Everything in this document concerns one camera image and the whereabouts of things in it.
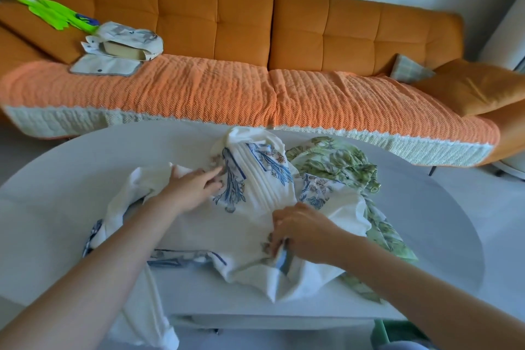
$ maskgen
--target person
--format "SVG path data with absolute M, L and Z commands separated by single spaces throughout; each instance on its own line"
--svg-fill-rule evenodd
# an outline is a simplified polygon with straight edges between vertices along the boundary
M 93 350 L 176 216 L 222 186 L 220 168 L 179 177 L 115 234 L 0 331 L 2 350 Z M 300 258 L 356 275 L 416 324 L 441 350 L 524 349 L 525 324 L 350 234 L 298 203 L 273 213 L 271 250 L 288 239 Z

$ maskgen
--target sofa backrest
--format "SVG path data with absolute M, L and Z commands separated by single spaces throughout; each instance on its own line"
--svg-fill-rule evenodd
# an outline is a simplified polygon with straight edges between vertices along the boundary
M 270 69 L 390 74 L 397 53 L 430 69 L 461 58 L 461 17 L 365 0 L 274 0 Z
M 273 0 L 56 0 L 100 22 L 155 31 L 164 53 L 267 66 Z

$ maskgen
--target gray checkered cushion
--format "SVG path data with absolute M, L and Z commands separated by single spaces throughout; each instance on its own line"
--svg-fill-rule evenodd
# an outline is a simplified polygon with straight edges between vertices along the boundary
M 390 77 L 401 83 L 411 84 L 416 81 L 430 78 L 435 74 L 436 73 L 431 69 L 419 65 L 416 61 L 412 61 L 407 56 L 398 54 Z

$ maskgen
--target orange knitted blanket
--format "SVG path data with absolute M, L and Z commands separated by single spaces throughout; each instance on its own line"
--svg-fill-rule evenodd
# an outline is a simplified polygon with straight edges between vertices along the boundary
M 386 77 L 268 72 L 173 55 L 145 63 L 131 77 L 74 75 L 63 64 L 28 63 L 0 81 L 0 103 L 24 133 L 41 138 L 143 119 L 190 119 L 333 133 L 377 144 L 413 163 L 457 166 L 480 163 L 499 141 L 493 122 L 461 118 Z M 449 150 L 453 160 L 432 156 Z M 465 153 L 468 158 L 461 159 Z

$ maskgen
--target white oval table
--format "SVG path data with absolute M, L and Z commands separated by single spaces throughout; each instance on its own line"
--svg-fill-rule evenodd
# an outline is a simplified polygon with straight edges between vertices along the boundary
M 80 260 L 93 223 L 134 168 L 207 166 L 211 145 L 227 129 L 182 121 L 114 126 L 66 142 L 23 167 L 0 188 L 0 296 L 30 304 Z M 274 133 L 287 149 L 316 136 Z M 461 207 L 396 155 L 345 141 L 377 165 L 381 189 L 373 199 L 416 253 L 417 265 L 476 294 L 485 271 L 482 244 Z M 339 280 L 314 298 L 272 304 L 254 288 L 227 284 L 211 267 L 153 271 L 166 314 L 180 324 L 316 328 L 402 318 L 394 307 L 364 300 Z

